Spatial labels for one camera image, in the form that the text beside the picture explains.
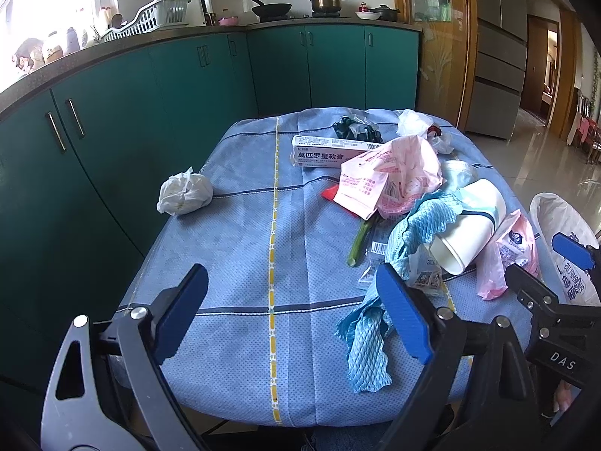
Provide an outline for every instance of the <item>white paper cup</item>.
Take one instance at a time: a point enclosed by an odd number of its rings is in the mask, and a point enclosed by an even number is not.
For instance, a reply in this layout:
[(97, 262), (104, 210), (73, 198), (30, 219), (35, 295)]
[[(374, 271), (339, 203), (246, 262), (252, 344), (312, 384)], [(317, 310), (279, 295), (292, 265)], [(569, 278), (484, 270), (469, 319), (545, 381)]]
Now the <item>white paper cup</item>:
[[(452, 275), (460, 275), (465, 271), (507, 214), (503, 196), (490, 181), (478, 180), (461, 191), (474, 195), (483, 206), (489, 208), (479, 208), (474, 204), (470, 213), (459, 215), (454, 224), (435, 235), (430, 246), (427, 246), (436, 262)], [(495, 214), (491, 215), (489, 212), (493, 208)]]

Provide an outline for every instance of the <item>black wok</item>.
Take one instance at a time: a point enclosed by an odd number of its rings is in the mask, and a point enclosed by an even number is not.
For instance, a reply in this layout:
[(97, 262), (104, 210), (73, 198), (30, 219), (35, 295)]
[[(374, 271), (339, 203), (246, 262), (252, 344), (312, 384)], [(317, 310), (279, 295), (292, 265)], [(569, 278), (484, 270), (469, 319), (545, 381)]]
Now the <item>black wok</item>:
[(261, 0), (252, 1), (259, 4), (259, 6), (251, 8), (253, 13), (259, 18), (281, 17), (287, 14), (292, 8), (290, 3), (270, 3), (266, 5)]

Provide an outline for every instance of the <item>dish rack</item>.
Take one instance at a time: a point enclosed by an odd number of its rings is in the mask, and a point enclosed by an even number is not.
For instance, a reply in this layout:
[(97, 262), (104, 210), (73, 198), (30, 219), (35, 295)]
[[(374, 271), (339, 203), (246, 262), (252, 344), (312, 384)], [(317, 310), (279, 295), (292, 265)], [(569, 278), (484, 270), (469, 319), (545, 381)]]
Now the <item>dish rack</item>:
[(152, 32), (165, 27), (182, 26), (186, 17), (186, 7), (191, 0), (155, 0), (137, 11), (136, 18), (120, 29), (110, 28), (100, 38), (100, 42)]

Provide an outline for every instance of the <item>kitchen countertop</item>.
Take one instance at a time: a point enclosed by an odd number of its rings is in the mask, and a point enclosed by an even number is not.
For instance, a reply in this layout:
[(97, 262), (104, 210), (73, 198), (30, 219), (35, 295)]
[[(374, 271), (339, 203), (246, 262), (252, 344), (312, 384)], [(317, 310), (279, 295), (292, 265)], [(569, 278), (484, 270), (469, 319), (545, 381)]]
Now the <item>kitchen countertop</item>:
[(385, 22), (380, 20), (360, 20), (359, 18), (345, 17), (316, 17), (316, 18), (290, 18), (275, 22), (257, 23), (247, 26), (209, 26), (209, 27), (178, 27), (174, 29), (156, 30), (154, 32), (133, 35), (111, 42), (97, 44), (57, 61), (45, 65), (39, 70), (22, 77), (4, 91), (0, 92), (0, 119), (9, 114), (15, 107), (28, 98), (59, 82), (70, 74), (76, 73), (86, 67), (105, 59), (118, 56), (125, 52), (158, 44), (163, 41), (195, 37), (203, 34), (222, 32), (247, 32), (249, 30), (265, 29), (269, 27), (282, 27), (289, 25), (306, 24), (360, 24), (378, 27), (393, 27), (396, 29), (414, 30), (420, 32), (421, 28), (398, 22)]

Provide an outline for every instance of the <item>metal screw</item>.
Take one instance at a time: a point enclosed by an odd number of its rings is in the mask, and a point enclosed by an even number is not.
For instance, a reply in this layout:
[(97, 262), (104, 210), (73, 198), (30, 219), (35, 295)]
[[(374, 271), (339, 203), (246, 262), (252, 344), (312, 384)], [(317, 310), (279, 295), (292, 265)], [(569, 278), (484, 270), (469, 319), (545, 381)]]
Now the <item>metal screw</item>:
[(443, 319), (443, 321), (449, 321), (453, 318), (453, 310), (441, 307), (436, 311), (436, 315), (439, 319)]
[(135, 309), (133, 309), (130, 313), (129, 316), (132, 319), (143, 319), (146, 317), (146, 314), (148, 314), (148, 309), (146, 309), (146, 307), (136, 307)]
[(78, 315), (73, 319), (73, 325), (75, 327), (83, 327), (86, 324), (88, 324), (88, 317), (85, 315)]
[(499, 315), (497, 317), (497, 325), (499, 327), (503, 327), (504, 329), (507, 329), (512, 323), (509, 322), (509, 319), (507, 319), (506, 316), (504, 315)]

